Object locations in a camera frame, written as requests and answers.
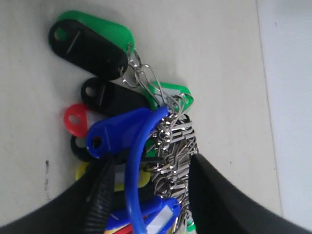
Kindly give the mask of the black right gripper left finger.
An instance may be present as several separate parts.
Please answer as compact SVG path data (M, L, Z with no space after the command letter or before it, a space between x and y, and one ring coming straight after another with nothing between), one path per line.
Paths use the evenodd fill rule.
M108 224L115 185L115 160L95 163L49 203L1 227L2 234L102 234Z

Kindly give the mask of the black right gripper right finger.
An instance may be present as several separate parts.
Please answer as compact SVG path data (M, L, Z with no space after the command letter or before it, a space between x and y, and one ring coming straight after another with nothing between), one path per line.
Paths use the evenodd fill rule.
M235 187L203 155L192 156L189 200L199 234L308 234Z

